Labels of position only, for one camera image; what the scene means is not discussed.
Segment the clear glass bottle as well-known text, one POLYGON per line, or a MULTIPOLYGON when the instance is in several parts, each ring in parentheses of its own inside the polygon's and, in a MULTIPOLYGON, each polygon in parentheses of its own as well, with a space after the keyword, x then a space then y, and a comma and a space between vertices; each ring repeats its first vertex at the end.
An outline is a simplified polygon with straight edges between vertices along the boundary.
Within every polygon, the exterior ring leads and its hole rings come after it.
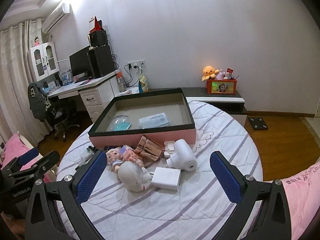
POLYGON ((77 161, 77 167, 75 168, 76 170, 81 167, 82 165, 87 164, 87 162, 93 157, 95 154, 94 148, 89 146, 81 155, 80 159, 77 161))

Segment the white handheld device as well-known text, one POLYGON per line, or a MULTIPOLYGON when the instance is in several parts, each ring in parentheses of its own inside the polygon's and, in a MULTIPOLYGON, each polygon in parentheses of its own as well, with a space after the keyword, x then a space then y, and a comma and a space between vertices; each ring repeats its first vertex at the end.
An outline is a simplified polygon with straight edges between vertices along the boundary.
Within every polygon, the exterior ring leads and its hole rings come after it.
POLYGON ((179 139, 174 143, 174 152, 166 160, 169 168, 193 172, 197 169, 195 155, 184 139, 179 139))

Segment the black white low cabinet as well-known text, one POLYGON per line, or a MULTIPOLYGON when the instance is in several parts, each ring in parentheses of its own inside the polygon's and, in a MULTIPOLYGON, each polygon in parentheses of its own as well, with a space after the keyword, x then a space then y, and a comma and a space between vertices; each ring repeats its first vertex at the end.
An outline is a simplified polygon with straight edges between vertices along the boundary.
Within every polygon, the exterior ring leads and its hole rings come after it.
POLYGON ((182 90, 187 101, 195 105, 192 113, 199 111, 206 103, 228 113, 239 124, 245 126, 248 114, 245 109, 245 100, 239 92, 235 95, 208 94, 204 87, 184 87, 182 90))

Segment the white figurine toy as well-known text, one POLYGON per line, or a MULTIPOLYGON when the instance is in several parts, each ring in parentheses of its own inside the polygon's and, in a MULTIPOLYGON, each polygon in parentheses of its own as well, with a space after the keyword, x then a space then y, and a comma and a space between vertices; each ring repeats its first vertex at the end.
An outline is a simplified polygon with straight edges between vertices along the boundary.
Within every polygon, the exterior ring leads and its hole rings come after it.
POLYGON ((118 178, 130 192, 147 190, 151 185, 151 175, 146 168, 138 164, 125 161, 118 169, 118 178))

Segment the pink hair doll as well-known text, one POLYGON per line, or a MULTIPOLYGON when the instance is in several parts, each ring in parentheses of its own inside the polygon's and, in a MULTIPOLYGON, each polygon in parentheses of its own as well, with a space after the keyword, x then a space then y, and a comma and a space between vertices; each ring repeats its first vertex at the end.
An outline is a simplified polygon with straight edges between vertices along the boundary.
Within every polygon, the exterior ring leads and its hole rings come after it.
POLYGON ((117 173, 121 164, 124 162, 123 155, 120 153, 120 147, 108 150, 106 156, 108 166, 117 173))

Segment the pink purple block model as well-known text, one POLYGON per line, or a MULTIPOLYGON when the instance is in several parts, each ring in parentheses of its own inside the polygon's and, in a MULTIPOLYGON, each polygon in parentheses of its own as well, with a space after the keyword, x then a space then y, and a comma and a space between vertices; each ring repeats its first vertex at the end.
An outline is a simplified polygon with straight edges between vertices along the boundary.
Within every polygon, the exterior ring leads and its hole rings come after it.
POLYGON ((135 154, 133 149, 130 146, 124 145, 119 150, 121 156, 123 157, 124 161, 131 161, 133 163, 136 163, 139 166, 144 166, 144 163, 140 156, 135 154))

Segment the black bathroom scale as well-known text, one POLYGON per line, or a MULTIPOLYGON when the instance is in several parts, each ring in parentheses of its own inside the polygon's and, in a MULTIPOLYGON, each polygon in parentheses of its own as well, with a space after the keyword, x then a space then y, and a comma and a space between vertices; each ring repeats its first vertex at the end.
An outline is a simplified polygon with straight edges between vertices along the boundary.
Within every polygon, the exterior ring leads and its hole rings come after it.
POLYGON ((261 117, 249 117, 249 123, 255 131, 268 130, 268 126, 261 117))

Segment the clear blue capsule ball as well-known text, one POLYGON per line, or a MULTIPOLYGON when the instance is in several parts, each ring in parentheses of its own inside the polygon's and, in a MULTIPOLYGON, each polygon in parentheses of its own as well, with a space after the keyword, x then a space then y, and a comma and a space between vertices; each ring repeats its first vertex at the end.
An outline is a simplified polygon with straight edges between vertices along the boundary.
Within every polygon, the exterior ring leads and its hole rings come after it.
POLYGON ((115 116, 110 123, 110 129, 112 131, 127 131, 130 127, 131 121, 127 115, 115 116))

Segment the white power adapter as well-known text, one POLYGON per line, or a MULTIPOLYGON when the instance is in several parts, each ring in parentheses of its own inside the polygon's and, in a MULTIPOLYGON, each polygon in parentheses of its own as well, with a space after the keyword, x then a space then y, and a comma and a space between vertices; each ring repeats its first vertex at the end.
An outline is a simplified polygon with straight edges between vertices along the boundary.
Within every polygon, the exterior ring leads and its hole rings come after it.
POLYGON ((177 191, 181 178, 181 170, 175 168, 156 167, 151 185, 153 187, 177 191))

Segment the clear dental floss box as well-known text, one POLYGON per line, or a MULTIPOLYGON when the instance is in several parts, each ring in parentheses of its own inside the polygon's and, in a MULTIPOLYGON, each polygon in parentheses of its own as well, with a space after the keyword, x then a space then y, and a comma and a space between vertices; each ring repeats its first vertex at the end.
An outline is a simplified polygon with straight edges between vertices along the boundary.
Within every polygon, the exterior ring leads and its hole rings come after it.
POLYGON ((170 120, 165 113, 158 113, 140 118, 138 123, 141 129, 151 129, 169 126, 170 120))

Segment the black hair clip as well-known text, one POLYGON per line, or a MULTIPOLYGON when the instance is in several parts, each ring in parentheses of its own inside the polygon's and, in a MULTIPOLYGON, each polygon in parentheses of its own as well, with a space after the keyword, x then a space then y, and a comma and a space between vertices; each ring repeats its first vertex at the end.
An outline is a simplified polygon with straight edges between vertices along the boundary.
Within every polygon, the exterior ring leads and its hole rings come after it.
POLYGON ((104 146, 103 148, 100 148, 100 147, 95 147, 95 146, 93 146, 93 145, 89 145, 88 147, 87 147, 87 150, 88 151, 92 151, 92 152, 97 152, 97 151, 103 151, 103 152, 107 152, 107 151, 109 151, 109 150, 115 150, 115 149, 117 149, 118 148, 118 146, 104 146))

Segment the white pink block model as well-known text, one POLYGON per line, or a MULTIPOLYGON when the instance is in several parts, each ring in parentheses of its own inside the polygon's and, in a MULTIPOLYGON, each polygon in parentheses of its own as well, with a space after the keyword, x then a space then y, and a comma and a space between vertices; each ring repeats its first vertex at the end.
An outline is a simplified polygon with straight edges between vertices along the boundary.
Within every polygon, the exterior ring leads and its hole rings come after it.
POLYGON ((170 158, 170 156, 174 153, 174 141, 165 141, 164 142, 164 157, 170 158))

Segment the red cartoon storage box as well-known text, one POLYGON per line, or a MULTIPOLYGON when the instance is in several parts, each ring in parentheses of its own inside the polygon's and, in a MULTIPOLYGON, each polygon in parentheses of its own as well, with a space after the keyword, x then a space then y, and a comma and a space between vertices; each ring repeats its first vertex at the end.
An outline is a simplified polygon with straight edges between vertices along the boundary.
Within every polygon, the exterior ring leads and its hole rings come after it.
POLYGON ((213 80, 209 79, 206 82, 208 94, 236 94, 236 80, 213 80))

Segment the rose gold metal cup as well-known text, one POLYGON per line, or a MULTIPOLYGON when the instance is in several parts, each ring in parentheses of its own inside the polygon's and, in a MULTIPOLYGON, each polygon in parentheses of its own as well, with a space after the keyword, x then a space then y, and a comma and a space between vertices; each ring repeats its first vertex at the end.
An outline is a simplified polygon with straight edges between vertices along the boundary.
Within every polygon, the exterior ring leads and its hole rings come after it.
POLYGON ((134 152, 142 158, 156 162, 161 157, 163 148, 143 135, 134 152))

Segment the white desk with drawers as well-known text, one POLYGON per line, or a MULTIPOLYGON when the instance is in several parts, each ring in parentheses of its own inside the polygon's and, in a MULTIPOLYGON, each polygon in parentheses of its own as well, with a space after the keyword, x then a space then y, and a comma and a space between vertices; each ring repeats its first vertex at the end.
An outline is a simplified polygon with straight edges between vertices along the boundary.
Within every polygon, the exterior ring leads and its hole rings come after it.
POLYGON ((48 94, 49 98, 58 97, 59 99, 81 96, 86 110, 95 123, 104 109, 119 93, 117 74, 118 70, 103 77, 92 79, 88 83, 71 83, 62 86, 48 94))

